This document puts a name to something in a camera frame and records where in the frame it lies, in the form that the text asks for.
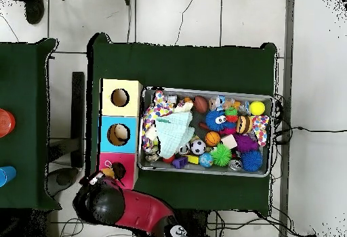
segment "red bowl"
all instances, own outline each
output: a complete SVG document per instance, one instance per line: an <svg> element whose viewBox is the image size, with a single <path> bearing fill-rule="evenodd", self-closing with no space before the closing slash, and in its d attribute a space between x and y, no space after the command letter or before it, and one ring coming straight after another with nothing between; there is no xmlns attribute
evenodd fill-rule
<svg viewBox="0 0 347 237"><path fill-rule="evenodd" d="M13 131L16 121L11 112L0 109L0 137L8 135Z"/></svg>

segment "yellow ball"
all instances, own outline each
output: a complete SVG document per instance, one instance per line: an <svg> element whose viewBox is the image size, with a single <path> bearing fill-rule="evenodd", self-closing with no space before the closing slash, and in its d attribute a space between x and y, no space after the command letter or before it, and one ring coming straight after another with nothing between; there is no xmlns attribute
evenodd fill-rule
<svg viewBox="0 0 347 237"><path fill-rule="evenodd" d="M259 101L252 102L249 105L249 111L254 116L260 116L265 112L265 105Z"/></svg>

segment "yellow box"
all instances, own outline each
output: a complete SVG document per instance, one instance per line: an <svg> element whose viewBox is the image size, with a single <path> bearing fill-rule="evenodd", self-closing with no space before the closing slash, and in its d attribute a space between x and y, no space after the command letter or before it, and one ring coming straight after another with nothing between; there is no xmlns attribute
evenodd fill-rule
<svg viewBox="0 0 347 237"><path fill-rule="evenodd" d="M199 157L198 156L187 156L189 163L199 164Z"/></svg>
<svg viewBox="0 0 347 237"><path fill-rule="evenodd" d="M142 85L138 81L102 79L100 89L103 116L138 117L142 91Z"/></svg>

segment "metal tray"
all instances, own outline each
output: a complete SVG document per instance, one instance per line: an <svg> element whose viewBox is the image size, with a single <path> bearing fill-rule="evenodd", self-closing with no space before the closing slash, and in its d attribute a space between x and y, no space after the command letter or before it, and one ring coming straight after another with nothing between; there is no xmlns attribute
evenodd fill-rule
<svg viewBox="0 0 347 237"><path fill-rule="evenodd" d="M145 153L142 150L142 124L143 115L141 115L140 125L139 125L139 139L138 139L138 166L144 170L156 170L156 171L174 171L181 173L204 173L212 175L237 175L237 176L247 176L247 177L266 177L270 173L271 159L272 159L272 135L274 133L274 99L269 95L249 95L242 93L225 93L216 91L195 91L189 89L172 89L172 88L161 88L165 95L176 95L179 100L184 97L193 98L196 95L203 96L207 100L210 98L215 98L218 95L225 95L226 98L233 98L240 101L241 104L245 101L261 101L265 104L265 115L269 116L269 124L267 126L267 144L262 148L263 155L263 165L256 172L248 171L231 171L228 167L219 167L217 165L212 165L209 168L202 167L201 165L194 165L189 163L181 169L175 169L173 165L164 163L163 161L157 160L155 162L148 162L145 159ZM146 110L150 103L152 102L153 95L157 88L146 87L142 90L141 106ZM198 113L194 108L192 112L192 121L190 123L191 127L195 128L195 134L198 135L203 141L205 141L206 130L200 128L199 122L205 122L206 114Z"/></svg>

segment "table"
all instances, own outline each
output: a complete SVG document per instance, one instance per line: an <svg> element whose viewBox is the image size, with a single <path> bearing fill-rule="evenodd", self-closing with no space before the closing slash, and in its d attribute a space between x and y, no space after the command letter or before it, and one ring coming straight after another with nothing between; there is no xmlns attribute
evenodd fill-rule
<svg viewBox="0 0 347 237"><path fill-rule="evenodd" d="M273 95L276 47L179 47L111 43L104 33L88 43L86 174L96 169L101 78L143 86ZM235 177L139 171L135 190L175 209L257 210L268 214L269 176Z"/></svg>
<svg viewBox="0 0 347 237"><path fill-rule="evenodd" d="M1 208L61 209L45 192L47 165L46 62L55 39L36 44L0 43L0 108L16 118L14 130L0 138L0 167L16 168L0 189Z"/></svg>

